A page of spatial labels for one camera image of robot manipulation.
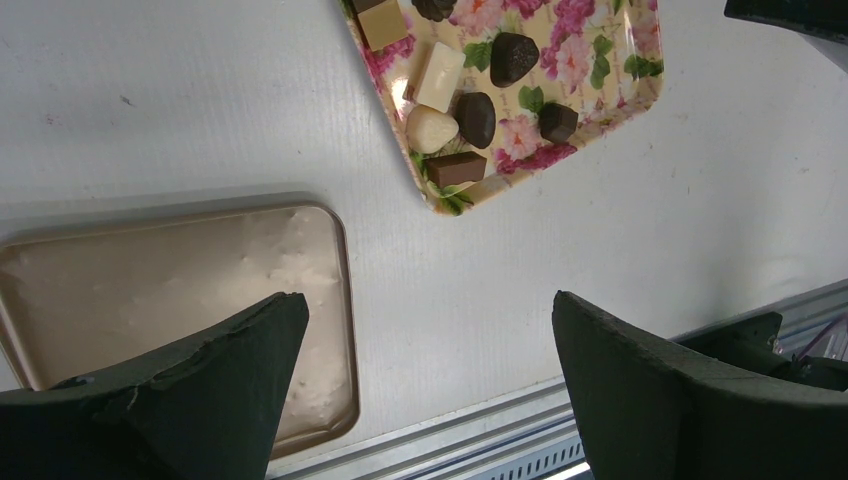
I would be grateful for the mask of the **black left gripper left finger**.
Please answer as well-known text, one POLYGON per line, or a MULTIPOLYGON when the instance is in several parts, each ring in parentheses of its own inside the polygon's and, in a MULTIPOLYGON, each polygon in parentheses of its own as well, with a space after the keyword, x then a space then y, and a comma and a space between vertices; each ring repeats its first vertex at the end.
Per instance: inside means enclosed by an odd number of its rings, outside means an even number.
POLYGON ((5 479, 261 479, 309 322, 274 294, 43 391, 1 396, 5 479))

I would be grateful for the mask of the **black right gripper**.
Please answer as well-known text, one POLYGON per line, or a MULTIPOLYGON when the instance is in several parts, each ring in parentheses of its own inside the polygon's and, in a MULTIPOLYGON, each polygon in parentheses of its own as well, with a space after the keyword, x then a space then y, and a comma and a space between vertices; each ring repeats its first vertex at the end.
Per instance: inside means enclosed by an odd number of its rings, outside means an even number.
POLYGON ((847 39, 847 0, 727 0, 724 15, 825 40, 847 39))

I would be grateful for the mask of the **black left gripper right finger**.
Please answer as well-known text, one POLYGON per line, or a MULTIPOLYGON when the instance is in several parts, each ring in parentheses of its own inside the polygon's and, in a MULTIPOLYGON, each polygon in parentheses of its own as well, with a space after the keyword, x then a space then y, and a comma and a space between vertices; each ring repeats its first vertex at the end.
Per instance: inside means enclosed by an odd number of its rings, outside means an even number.
POLYGON ((552 327, 598 479, 843 479, 847 391, 708 357, 561 291, 552 327))

